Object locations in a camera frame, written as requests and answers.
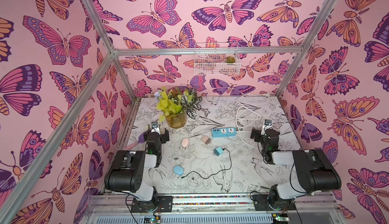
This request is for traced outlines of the pink earbud case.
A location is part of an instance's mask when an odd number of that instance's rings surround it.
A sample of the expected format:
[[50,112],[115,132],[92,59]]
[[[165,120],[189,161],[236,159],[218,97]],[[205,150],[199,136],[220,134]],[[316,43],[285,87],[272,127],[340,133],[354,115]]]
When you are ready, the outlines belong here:
[[188,138],[184,138],[182,141],[181,141],[181,146],[182,148],[187,148],[189,146],[189,139]]

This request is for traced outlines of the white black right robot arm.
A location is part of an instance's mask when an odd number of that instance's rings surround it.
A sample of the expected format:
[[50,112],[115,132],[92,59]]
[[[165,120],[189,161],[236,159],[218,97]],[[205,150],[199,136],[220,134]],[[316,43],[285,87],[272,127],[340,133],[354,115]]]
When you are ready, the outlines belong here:
[[272,128],[264,132],[253,128],[250,135],[266,164],[291,166],[296,172],[295,178],[290,176],[288,182],[270,188],[266,203],[271,209],[284,209],[293,199],[316,191],[341,188],[341,178],[323,150],[282,151],[278,149],[279,136],[280,133]]

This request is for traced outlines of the pink usb charger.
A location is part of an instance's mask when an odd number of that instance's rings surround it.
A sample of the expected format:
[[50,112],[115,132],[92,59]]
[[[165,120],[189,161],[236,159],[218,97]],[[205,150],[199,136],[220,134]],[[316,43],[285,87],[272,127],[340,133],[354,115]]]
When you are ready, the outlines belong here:
[[211,139],[208,136],[203,136],[201,139],[202,143],[208,145],[211,142]]

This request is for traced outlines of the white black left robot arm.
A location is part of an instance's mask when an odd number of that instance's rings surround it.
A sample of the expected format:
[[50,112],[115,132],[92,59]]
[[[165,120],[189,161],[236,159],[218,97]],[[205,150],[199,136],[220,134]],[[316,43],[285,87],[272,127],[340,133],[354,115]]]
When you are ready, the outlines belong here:
[[160,166],[162,145],[170,141],[169,131],[148,130],[143,133],[146,150],[119,150],[104,178],[105,188],[134,197],[132,212],[170,212],[172,197],[163,197],[155,187],[143,181],[143,172]]

